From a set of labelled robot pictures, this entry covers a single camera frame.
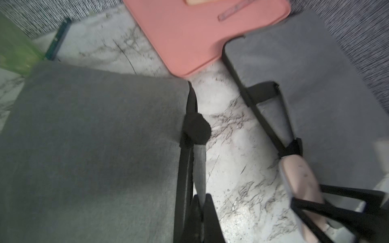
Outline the tan folded cloth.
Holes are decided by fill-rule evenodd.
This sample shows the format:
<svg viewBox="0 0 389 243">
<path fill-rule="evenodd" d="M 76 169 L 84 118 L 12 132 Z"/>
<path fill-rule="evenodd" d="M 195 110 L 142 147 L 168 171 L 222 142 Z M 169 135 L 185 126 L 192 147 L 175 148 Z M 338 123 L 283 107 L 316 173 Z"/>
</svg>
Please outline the tan folded cloth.
<svg viewBox="0 0 389 243">
<path fill-rule="evenodd" d="M 185 0 L 186 4 L 189 6 L 195 6 L 195 5 L 205 4 L 214 1 L 216 0 Z"/>
</svg>

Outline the green pen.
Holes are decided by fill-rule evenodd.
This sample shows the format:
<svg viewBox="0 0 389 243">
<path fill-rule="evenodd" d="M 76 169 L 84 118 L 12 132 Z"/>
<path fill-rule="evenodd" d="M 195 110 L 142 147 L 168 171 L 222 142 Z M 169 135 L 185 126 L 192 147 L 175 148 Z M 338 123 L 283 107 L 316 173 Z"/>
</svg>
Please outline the green pen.
<svg viewBox="0 0 389 243">
<path fill-rule="evenodd" d="M 66 34 L 71 24 L 72 20 L 69 17 L 66 17 L 63 20 L 45 53 L 45 60 L 53 61 L 56 58 L 57 53 L 66 37 Z"/>
</svg>

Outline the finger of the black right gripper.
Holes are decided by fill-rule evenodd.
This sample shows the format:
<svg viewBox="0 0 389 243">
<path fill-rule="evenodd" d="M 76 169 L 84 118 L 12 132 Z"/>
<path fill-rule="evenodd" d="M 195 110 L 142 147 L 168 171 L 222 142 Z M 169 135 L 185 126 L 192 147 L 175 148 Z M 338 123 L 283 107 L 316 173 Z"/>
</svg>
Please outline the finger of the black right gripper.
<svg viewBox="0 0 389 243">
<path fill-rule="evenodd" d="M 385 193 L 378 190 L 347 188 L 320 184 L 323 193 L 360 199 L 365 202 L 365 210 L 376 210 L 382 205 Z"/>
<path fill-rule="evenodd" d="M 389 212 L 381 207 L 381 201 L 368 200 L 362 212 L 357 212 L 330 204 L 293 198 L 291 208 L 320 243 L 332 243 L 333 240 L 319 228 L 308 213 L 340 223 L 355 236 L 355 240 L 364 240 L 368 243 L 389 241 Z"/>
</svg>

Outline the pink computer mouse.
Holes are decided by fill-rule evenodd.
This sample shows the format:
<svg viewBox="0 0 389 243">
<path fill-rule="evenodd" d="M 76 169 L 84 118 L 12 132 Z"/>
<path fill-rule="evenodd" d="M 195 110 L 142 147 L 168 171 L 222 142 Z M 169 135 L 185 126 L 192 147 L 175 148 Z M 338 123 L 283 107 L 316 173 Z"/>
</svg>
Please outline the pink computer mouse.
<svg viewBox="0 0 389 243">
<path fill-rule="evenodd" d="M 324 204 L 319 183 L 307 161 L 299 155 L 290 155 L 279 161 L 279 172 L 289 199 L 293 197 Z M 315 213 L 306 212 L 321 229 L 326 229 L 326 219 Z M 318 243 L 317 237 L 294 213 L 298 229 L 306 243 Z"/>
</svg>

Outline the green plastic cup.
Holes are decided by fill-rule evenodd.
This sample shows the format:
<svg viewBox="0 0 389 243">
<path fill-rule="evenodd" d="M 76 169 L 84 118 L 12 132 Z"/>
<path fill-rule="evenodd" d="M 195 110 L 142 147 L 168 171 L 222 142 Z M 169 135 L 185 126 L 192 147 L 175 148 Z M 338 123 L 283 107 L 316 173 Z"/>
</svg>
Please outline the green plastic cup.
<svg viewBox="0 0 389 243">
<path fill-rule="evenodd" d="M 10 19 L 1 14 L 1 69 L 28 76 L 44 53 Z"/>
</svg>

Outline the pink tray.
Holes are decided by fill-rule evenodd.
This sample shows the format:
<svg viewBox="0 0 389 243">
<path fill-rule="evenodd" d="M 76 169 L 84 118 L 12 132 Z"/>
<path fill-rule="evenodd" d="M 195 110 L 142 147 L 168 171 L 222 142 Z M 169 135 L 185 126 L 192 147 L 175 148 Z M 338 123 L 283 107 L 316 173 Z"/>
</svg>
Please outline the pink tray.
<svg viewBox="0 0 389 243">
<path fill-rule="evenodd" d="M 185 1 L 124 1 L 167 69 L 186 78 L 221 57 L 224 44 L 237 36 L 284 20 L 289 1 L 255 1 L 219 22 L 219 14 L 240 1 L 189 6 Z"/>
</svg>

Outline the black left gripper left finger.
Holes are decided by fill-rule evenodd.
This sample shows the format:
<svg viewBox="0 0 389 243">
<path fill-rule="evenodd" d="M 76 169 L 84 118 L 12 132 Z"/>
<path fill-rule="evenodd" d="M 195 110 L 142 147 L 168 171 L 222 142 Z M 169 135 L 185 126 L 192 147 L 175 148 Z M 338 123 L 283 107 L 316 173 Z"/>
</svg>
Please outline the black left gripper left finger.
<svg viewBox="0 0 389 243">
<path fill-rule="evenodd" d="M 202 242 L 202 209 L 198 195 L 193 197 L 189 208 L 189 215 L 185 222 L 181 243 Z"/>
</svg>

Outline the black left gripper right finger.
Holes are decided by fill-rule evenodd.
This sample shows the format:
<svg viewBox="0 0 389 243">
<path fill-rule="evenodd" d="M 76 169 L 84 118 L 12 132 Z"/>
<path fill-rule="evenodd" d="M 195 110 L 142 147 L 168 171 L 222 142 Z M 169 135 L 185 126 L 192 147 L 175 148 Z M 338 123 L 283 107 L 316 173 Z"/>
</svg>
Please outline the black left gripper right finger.
<svg viewBox="0 0 389 243">
<path fill-rule="evenodd" d="M 206 194 L 204 211 L 204 243 L 226 243 L 211 194 Z"/>
</svg>

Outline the grey laptop bag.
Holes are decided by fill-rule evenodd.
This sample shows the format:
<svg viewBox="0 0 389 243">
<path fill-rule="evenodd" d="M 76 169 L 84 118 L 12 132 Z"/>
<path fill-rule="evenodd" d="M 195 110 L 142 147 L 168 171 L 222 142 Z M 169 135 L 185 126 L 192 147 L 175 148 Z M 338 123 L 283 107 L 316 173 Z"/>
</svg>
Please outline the grey laptop bag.
<svg viewBox="0 0 389 243">
<path fill-rule="evenodd" d="M 179 242 L 196 112 L 186 80 L 40 62 L 1 131 L 1 242 Z"/>
<path fill-rule="evenodd" d="M 302 156 L 325 185 L 381 182 L 388 114 L 313 11 L 226 42 L 222 59 L 279 157 Z"/>
</svg>

